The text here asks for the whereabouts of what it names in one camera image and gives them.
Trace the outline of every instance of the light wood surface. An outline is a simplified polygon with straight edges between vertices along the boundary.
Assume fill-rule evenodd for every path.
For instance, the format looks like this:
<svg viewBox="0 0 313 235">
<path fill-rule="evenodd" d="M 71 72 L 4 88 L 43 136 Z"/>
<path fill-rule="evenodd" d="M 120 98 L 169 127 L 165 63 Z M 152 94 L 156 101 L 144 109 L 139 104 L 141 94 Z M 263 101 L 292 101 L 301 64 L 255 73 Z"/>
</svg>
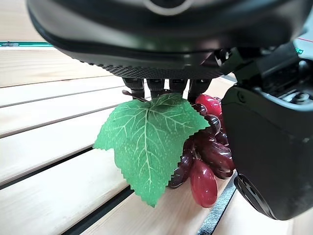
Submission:
<svg viewBox="0 0 313 235">
<path fill-rule="evenodd" d="M 214 78 L 209 86 L 209 89 L 205 92 L 212 97 L 223 98 L 227 90 L 235 84 L 233 81 L 229 81 L 222 77 Z"/>
<path fill-rule="evenodd" d="M 293 220 L 292 235 L 312 235 L 312 231 L 313 209 L 310 209 Z"/>
<path fill-rule="evenodd" d="M 0 139 L 0 185 L 91 147 L 113 109 Z"/>
<path fill-rule="evenodd" d="M 45 41 L 30 21 L 25 0 L 1 0 L 0 11 L 0 41 Z"/>
<path fill-rule="evenodd" d="M 300 235 L 291 221 L 277 221 L 258 213 L 238 191 L 226 208 L 213 235 Z"/>
<path fill-rule="evenodd" d="M 1 234 L 59 235 L 126 186 L 113 151 L 92 150 L 0 190 Z"/>
<path fill-rule="evenodd" d="M 123 95 L 126 87 L 75 94 L 0 109 L 0 138 L 100 111 L 132 98 Z"/>
<path fill-rule="evenodd" d="M 219 194 L 228 181 L 218 181 Z M 166 189 L 155 208 L 134 193 L 85 230 L 82 235 L 194 235 L 211 209 L 195 203 L 190 181 Z"/>
<path fill-rule="evenodd" d="M 105 76 L 6 87 L 0 89 L 0 108 L 122 86 L 125 86 L 125 84 L 120 77 Z"/>
<path fill-rule="evenodd" d="M 112 75 L 52 47 L 0 47 L 0 61 L 0 87 Z"/>
</svg>

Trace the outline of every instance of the black plastic housing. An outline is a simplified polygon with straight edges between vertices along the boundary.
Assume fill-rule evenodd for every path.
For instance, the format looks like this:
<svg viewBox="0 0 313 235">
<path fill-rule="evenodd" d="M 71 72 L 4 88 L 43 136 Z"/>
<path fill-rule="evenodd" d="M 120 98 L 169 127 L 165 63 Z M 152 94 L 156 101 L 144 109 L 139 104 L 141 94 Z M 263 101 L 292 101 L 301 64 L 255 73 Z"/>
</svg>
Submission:
<svg viewBox="0 0 313 235">
<path fill-rule="evenodd" d="M 143 0 L 27 0 L 38 32 L 63 53 L 125 78 L 212 79 L 214 50 L 296 38 L 313 0 L 195 0 L 174 16 Z"/>
<path fill-rule="evenodd" d="M 227 91 L 222 107 L 239 173 L 237 188 L 243 196 L 259 212 L 279 220 L 310 209 L 313 103 L 292 104 L 234 86 Z"/>
</svg>

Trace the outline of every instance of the artificial grape leaf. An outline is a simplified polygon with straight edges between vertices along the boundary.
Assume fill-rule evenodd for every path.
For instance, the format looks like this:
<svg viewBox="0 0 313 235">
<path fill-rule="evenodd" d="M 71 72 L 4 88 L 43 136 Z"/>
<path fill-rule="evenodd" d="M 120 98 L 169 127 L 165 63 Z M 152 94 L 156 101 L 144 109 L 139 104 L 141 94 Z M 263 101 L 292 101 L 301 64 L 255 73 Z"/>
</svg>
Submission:
<svg viewBox="0 0 313 235">
<path fill-rule="evenodd" d="M 209 126 L 180 94 L 119 105 L 102 126 L 94 148 L 114 149 L 115 164 L 150 206 L 155 206 L 177 168 L 183 144 Z"/>
</svg>

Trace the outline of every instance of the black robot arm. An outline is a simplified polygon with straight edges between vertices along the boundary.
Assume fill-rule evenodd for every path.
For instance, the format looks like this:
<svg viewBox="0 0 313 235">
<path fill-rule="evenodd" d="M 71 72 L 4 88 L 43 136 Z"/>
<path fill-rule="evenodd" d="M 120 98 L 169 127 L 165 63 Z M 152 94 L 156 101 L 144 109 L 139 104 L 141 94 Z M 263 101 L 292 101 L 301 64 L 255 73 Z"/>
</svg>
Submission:
<svg viewBox="0 0 313 235">
<path fill-rule="evenodd" d="M 279 220 L 313 207 L 313 61 L 299 36 L 313 0 L 27 0 L 37 31 L 61 52 L 152 97 L 170 80 L 189 101 L 234 72 L 222 100 L 235 180 Z"/>
</svg>

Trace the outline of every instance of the bunch of grapes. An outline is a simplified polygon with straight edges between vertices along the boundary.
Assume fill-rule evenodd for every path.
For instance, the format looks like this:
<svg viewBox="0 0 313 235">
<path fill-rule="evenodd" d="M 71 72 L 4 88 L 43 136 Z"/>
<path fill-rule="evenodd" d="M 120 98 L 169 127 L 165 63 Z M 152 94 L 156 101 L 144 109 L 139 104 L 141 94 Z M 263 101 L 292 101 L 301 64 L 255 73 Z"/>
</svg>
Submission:
<svg viewBox="0 0 313 235">
<path fill-rule="evenodd" d="M 177 188 L 188 177 L 195 201 L 204 208 L 212 207 L 218 194 L 216 177 L 226 180 L 235 169 L 223 122 L 221 99 L 201 94 L 193 108 L 210 124 L 191 136 L 168 187 Z"/>
</svg>

